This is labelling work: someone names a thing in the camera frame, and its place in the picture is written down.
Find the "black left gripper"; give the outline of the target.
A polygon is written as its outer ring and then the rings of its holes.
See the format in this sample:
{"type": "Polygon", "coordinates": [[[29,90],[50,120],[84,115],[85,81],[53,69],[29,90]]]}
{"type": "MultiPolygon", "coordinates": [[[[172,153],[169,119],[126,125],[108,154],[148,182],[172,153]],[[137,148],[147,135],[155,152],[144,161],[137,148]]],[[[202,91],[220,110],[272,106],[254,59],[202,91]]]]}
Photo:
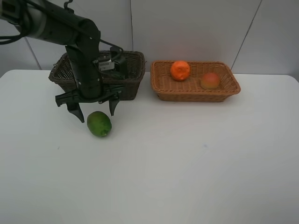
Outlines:
{"type": "Polygon", "coordinates": [[[80,103],[102,104],[109,102],[111,116],[114,116],[115,109],[120,101],[119,94],[122,92],[121,84],[106,84],[103,82],[105,71],[98,71],[92,61],[100,56],[98,49],[90,48],[79,49],[73,46],[66,46],[73,80],[76,83],[76,89],[55,96],[58,107],[67,105],[69,113],[75,115],[82,123],[85,122],[84,115],[80,108],[80,103]]]}

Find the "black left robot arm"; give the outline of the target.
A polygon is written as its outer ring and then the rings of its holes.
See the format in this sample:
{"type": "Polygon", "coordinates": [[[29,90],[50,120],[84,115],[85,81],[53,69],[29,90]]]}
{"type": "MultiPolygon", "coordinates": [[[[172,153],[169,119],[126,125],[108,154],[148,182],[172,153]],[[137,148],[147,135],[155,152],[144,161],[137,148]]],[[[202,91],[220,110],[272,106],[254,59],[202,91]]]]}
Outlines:
{"type": "Polygon", "coordinates": [[[70,113],[84,122],[80,103],[108,101],[110,114],[114,115],[123,85],[105,84],[103,75],[124,76],[114,71],[114,62],[122,56],[123,49],[102,40],[96,24],[75,15],[69,3],[59,7],[47,0],[2,0],[0,18],[14,25],[19,34],[1,36],[0,43],[5,45],[31,37],[64,45],[77,87],[57,95],[57,106],[65,104],[70,113]]]}

